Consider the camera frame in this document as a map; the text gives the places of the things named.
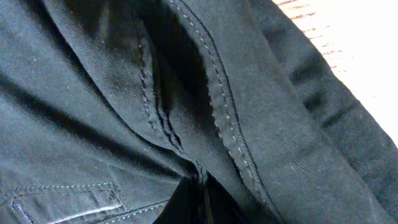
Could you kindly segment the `black shorts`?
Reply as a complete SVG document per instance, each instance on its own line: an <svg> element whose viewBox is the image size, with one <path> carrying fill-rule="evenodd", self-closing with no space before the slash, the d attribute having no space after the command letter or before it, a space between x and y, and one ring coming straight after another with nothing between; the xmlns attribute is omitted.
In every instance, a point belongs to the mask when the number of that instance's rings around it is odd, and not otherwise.
<svg viewBox="0 0 398 224"><path fill-rule="evenodd" d="M397 148L271 1L1 1L2 223L397 222Z"/></svg>

